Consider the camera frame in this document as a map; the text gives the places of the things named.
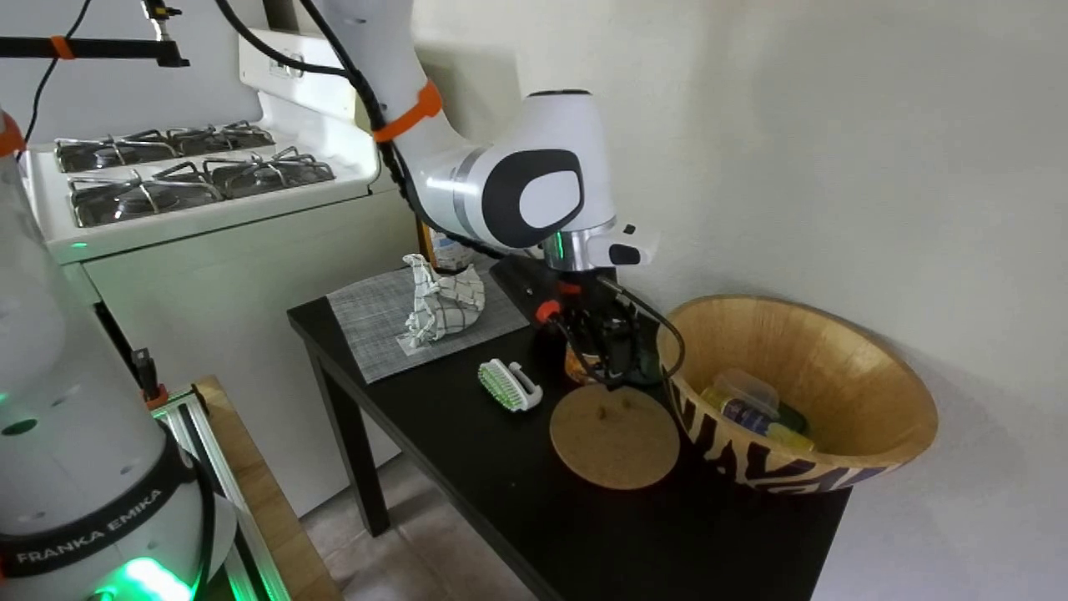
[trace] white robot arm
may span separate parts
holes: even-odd
[[[553,271],[649,259],[650,243],[614,227],[591,93],[531,93],[513,128],[476,146],[447,122],[415,53],[410,0],[323,0],[321,18],[335,50],[372,83],[387,119],[377,140],[404,158],[424,219],[491,249],[541,246]]]

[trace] orange ring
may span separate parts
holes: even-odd
[[[417,128],[427,117],[442,114],[442,93],[436,87],[427,79],[424,89],[417,93],[415,107],[406,114],[402,114],[397,119],[389,119],[387,128],[375,129],[377,143],[389,143],[397,137],[404,137],[410,128]]]
[[[23,143],[23,133],[20,133],[20,128],[13,122],[13,117],[0,114],[0,119],[2,119],[2,129],[0,129],[0,158],[23,151],[26,143]]]
[[[56,59],[72,59],[69,39],[66,36],[50,36]]]

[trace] large wooden bowl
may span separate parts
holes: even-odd
[[[937,432],[928,388],[862,331],[786,299],[701,296],[671,312],[685,364],[671,376],[673,413],[692,445],[737,483],[821,495],[842,491],[919,456]],[[659,331],[660,364],[678,339]],[[701,399],[720,374],[741,366],[778,388],[807,423],[813,450],[761,436]]]

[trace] cable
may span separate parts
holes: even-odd
[[[72,36],[78,26],[87,21],[89,3],[92,3],[92,0],[84,0],[84,3],[81,3],[72,22],[66,26],[66,36]],[[23,161],[26,146],[29,146],[29,137],[32,137],[32,129],[37,129],[37,114],[41,114],[45,87],[48,87],[48,79],[55,77],[56,63],[61,63],[61,55],[55,55],[55,59],[48,63],[45,77],[37,79],[32,102],[29,102],[29,122],[26,122],[26,137],[23,137],[26,143],[20,146],[20,153],[17,153],[13,161]]]
[[[667,385],[678,370],[682,370],[682,364],[685,364],[685,357],[688,357],[688,339],[685,339],[685,333],[660,312],[660,310],[654,310],[650,305],[645,305],[639,292],[631,292],[629,286],[621,286],[621,285],[614,285],[614,279],[608,279],[608,278],[596,278],[605,286],[614,286],[616,292],[623,292],[634,306],[642,306],[649,317],[654,317],[673,339],[678,339],[678,357],[673,357],[673,364],[671,364],[671,370],[664,370],[664,376],[659,381],[659,385]]]
[[[332,22],[323,21],[323,13],[321,13],[312,0],[302,0],[302,3],[304,3],[306,18],[321,26],[321,34],[327,36],[327,42],[335,48],[342,68],[304,63],[304,59],[293,59],[293,55],[273,50],[269,42],[263,42],[256,34],[250,34],[250,29],[240,22],[240,18],[234,13],[230,0],[216,0],[224,21],[228,21],[253,50],[259,50],[259,53],[267,53],[269,59],[277,59],[277,63],[284,63],[284,68],[293,68],[293,71],[343,77],[343,79],[357,89],[357,97],[361,97],[361,102],[364,102],[364,109],[367,109],[367,117],[372,117],[372,128],[379,129],[379,128],[387,122],[387,117],[379,114],[379,102],[377,102],[367,77],[364,77],[364,73],[354,68],[354,59],[343,53],[343,48],[342,48],[337,34],[332,29]],[[417,205],[415,180],[410,180],[406,162],[404,162],[404,158],[397,153],[397,146],[395,146],[395,143],[377,143],[377,146],[379,146],[379,153],[384,153],[387,171],[395,173],[395,182],[397,182],[402,195],[406,197],[406,205],[410,205],[410,206],[421,206],[421,205]]]
[[[304,71],[304,73],[327,73],[327,77],[347,77],[343,71],[337,68],[321,68],[321,63],[304,63],[304,59],[293,59],[279,50],[273,50],[269,42],[263,42],[253,29],[246,29],[240,22],[240,18],[234,13],[230,0],[215,0],[224,13],[224,21],[236,29],[236,36],[243,36],[253,50],[267,53],[269,59],[284,63],[284,68],[293,68],[293,71]]]

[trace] round wooden board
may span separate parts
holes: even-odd
[[[588,385],[571,389],[553,408],[546,433],[579,477],[611,491],[664,479],[682,450],[667,408],[634,388]]]

